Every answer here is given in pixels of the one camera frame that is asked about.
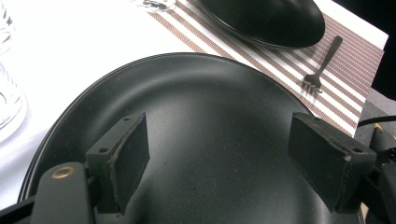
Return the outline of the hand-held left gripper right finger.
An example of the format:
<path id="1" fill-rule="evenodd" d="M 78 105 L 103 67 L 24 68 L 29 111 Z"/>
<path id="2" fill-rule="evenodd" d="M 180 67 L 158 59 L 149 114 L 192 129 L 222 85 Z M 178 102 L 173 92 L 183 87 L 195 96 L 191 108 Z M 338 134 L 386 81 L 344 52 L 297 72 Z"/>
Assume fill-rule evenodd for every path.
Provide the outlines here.
<path id="1" fill-rule="evenodd" d="M 361 180 L 375 166 L 376 154 L 328 122 L 302 112 L 292 114 L 290 159 L 332 212 L 360 209 Z"/>

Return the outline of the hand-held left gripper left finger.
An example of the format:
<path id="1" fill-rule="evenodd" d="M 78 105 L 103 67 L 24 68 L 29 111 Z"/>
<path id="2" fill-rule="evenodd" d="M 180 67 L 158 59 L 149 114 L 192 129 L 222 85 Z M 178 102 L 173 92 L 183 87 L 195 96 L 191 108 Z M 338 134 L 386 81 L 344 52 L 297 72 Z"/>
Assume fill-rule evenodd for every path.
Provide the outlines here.
<path id="1" fill-rule="evenodd" d="M 100 214 L 125 214 L 150 159 L 146 114 L 119 120 L 86 153 L 99 183 Z"/>

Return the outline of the silver fork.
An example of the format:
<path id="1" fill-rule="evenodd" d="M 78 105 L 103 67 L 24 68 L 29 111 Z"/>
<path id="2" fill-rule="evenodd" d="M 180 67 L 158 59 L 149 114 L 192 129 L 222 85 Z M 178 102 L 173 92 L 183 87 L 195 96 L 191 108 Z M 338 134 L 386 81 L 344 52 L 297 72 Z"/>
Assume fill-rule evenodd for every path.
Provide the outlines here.
<path id="1" fill-rule="evenodd" d="M 320 76 L 323 74 L 325 68 L 328 66 L 330 61 L 332 60 L 333 56 L 340 48 L 343 43 L 343 38 L 341 36 L 336 36 L 332 43 L 330 44 L 329 48 L 326 51 L 325 57 L 320 64 L 319 69 L 314 74 L 305 75 L 302 80 L 302 87 L 303 90 L 306 91 L 308 94 L 313 93 L 321 93 L 321 80 Z"/>

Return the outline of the black round plate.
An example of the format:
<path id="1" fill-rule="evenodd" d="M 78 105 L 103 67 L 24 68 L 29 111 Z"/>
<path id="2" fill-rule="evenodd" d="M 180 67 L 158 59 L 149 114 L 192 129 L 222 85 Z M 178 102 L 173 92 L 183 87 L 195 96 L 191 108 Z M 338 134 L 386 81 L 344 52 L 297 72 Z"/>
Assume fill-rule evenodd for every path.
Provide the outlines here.
<path id="1" fill-rule="evenodd" d="M 291 117 L 303 108 L 271 78 L 225 58 L 172 53 L 129 63 L 53 124 L 21 197 L 137 114 L 147 119 L 150 159 L 118 224 L 361 224 L 360 214 L 331 212 L 290 162 Z"/>
<path id="2" fill-rule="evenodd" d="M 314 0 L 196 0 L 223 30 L 271 49 L 303 49 L 317 44 L 325 20 Z"/>

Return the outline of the black equipment with yellow mark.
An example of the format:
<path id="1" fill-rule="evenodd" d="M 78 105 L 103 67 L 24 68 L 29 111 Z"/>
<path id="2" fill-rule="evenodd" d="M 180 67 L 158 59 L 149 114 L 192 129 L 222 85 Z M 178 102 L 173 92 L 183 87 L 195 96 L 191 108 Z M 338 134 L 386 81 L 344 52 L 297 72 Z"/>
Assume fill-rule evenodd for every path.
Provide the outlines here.
<path id="1" fill-rule="evenodd" d="M 369 148 L 376 153 L 377 171 L 380 171 L 385 164 L 396 162 L 396 137 L 378 123 L 375 124 Z"/>

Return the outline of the brown white striped placemat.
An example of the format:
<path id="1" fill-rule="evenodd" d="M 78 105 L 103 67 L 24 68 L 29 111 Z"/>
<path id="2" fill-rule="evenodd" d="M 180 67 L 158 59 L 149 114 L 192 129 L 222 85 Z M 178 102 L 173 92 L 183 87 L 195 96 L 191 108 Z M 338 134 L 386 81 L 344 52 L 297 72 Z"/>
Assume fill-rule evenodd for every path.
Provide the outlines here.
<path id="1" fill-rule="evenodd" d="M 266 49 L 227 35 L 209 22 L 195 0 L 177 0 L 172 10 L 151 17 L 195 52 L 222 56 L 261 71 L 295 95 L 315 116 L 349 135 L 356 132 L 384 54 L 328 12 L 324 14 L 324 37 L 312 47 L 295 50 Z M 343 42 L 320 76 L 320 92 L 310 93 L 303 78 L 318 71 L 337 36 Z"/>

